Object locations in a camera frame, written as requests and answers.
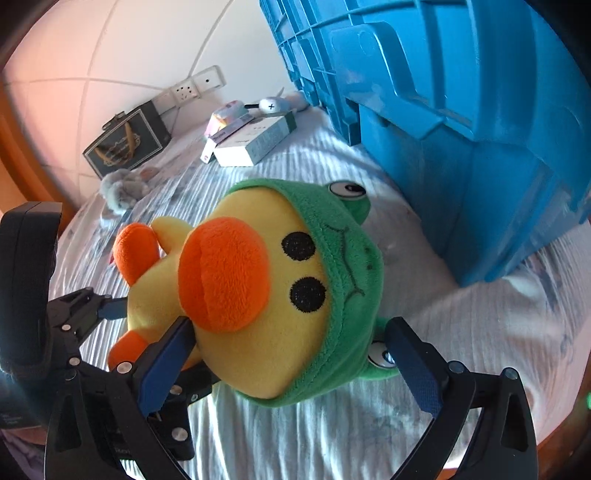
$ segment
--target wall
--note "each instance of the wall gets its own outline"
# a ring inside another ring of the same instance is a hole
[[[258,0],[61,0],[3,73],[44,168],[81,205],[98,188],[82,151],[101,126],[213,65],[226,86],[165,113],[173,136],[227,101],[293,88]]]

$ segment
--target metal screw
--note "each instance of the metal screw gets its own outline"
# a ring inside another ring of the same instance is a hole
[[[505,368],[504,374],[510,380],[517,380],[519,378],[519,373],[517,373],[517,370],[515,370],[515,368]]]
[[[173,429],[173,439],[177,442],[184,442],[189,438],[189,434],[184,428],[176,427]]]
[[[455,374],[462,374],[466,371],[466,367],[464,367],[464,364],[462,362],[458,362],[457,360],[452,360],[447,364],[447,366],[449,367],[449,370],[451,370]]]
[[[131,372],[132,368],[133,368],[133,365],[130,364],[129,362],[121,362],[119,365],[117,365],[117,371],[120,374],[128,374],[129,372]]]

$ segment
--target gift bag handle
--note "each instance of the gift bag handle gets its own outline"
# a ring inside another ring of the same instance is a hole
[[[108,167],[113,167],[121,162],[126,162],[128,160],[131,160],[134,157],[135,146],[136,146],[135,145],[135,136],[134,136],[134,131],[131,129],[131,125],[129,124],[129,122],[125,122],[125,136],[127,137],[127,144],[129,146],[129,150],[127,152],[127,155],[118,161],[113,161],[113,159],[109,158],[99,147],[95,148],[96,155]]]

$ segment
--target frog eye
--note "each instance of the frog eye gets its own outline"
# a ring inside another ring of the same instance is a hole
[[[383,342],[374,342],[369,346],[368,360],[378,368],[396,368],[396,363]]]
[[[352,181],[336,181],[331,183],[330,191],[334,193],[337,197],[341,197],[344,199],[360,199],[365,197],[367,192],[365,189],[359,185],[358,183],[354,183]]]

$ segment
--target gold logo on bag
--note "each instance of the gold logo on bag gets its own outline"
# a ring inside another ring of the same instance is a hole
[[[96,155],[107,167],[115,167],[131,160],[134,157],[135,149],[139,147],[141,139],[134,134],[129,122],[125,123],[125,138],[117,141],[110,149],[104,151],[100,147],[95,148]]]

